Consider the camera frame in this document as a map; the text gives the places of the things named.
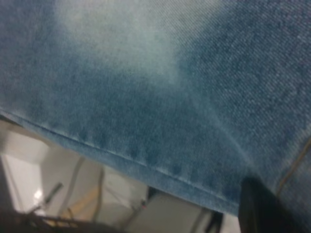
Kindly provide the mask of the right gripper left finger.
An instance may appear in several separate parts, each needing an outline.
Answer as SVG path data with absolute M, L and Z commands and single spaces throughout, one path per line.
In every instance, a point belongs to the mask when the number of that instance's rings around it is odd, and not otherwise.
M 43 217 L 14 210 L 3 164 L 0 165 L 0 231 L 2 233 L 75 233 L 72 228 L 49 225 Z

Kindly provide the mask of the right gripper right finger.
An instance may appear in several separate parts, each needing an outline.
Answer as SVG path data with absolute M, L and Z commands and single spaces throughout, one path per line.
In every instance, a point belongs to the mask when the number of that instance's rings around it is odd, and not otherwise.
M 255 178 L 242 182 L 239 225 L 242 233 L 302 232 L 277 197 Z

